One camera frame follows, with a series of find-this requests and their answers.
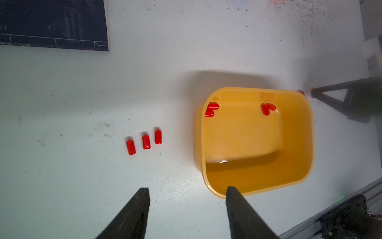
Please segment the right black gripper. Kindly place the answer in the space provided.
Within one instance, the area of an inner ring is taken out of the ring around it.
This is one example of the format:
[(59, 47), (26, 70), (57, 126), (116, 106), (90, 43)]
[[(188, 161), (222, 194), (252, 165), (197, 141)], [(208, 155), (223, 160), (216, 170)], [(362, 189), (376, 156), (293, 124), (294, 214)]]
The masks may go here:
[[(323, 92), (348, 89), (345, 102)], [(315, 98), (331, 108), (347, 115), (347, 119), (368, 123), (373, 116), (382, 115), (382, 79), (369, 77), (314, 89)]]

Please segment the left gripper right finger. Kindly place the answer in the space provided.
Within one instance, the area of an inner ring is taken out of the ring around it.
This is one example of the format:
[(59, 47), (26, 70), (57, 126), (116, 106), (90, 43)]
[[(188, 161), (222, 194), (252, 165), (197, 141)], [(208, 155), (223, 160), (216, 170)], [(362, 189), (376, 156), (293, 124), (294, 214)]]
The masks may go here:
[(226, 206), (231, 238), (278, 238), (235, 187), (229, 186), (226, 191)]

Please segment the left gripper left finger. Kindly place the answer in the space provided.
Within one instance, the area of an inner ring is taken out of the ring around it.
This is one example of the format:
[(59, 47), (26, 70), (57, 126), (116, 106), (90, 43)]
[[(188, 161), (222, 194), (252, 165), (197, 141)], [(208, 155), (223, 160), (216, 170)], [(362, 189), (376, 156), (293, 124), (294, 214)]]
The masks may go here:
[(150, 195), (148, 188), (140, 188), (122, 208), (97, 239), (145, 238)]

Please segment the yellow plastic storage box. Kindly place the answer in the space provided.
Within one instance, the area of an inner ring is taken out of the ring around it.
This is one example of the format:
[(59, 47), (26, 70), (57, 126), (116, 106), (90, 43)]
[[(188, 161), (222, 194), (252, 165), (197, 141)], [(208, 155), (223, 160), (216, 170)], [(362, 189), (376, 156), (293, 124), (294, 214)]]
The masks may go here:
[[(210, 102), (219, 104), (205, 117)], [(269, 116), (261, 105), (276, 106)], [(225, 87), (195, 113), (195, 161), (209, 191), (226, 197), (229, 186), (243, 196), (299, 184), (314, 166), (314, 119), (298, 91)]]

